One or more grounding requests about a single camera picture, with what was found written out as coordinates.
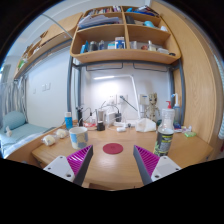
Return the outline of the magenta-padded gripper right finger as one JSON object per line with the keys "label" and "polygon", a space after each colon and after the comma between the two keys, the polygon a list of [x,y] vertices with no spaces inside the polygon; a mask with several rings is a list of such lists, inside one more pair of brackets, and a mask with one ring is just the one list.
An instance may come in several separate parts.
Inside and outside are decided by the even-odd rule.
{"label": "magenta-padded gripper right finger", "polygon": [[133,155],[144,185],[180,170],[180,167],[168,156],[159,157],[137,145],[134,146]]}

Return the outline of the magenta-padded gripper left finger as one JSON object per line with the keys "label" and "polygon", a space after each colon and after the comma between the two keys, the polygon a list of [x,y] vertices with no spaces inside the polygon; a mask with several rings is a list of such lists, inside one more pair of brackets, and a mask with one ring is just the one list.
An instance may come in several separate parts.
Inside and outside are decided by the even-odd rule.
{"label": "magenta-padded gripper left finger", "polygon": [[81,186],[93,156],[93,146],[89,145],[65,157],[58,156],[44,170],[69,182]]}

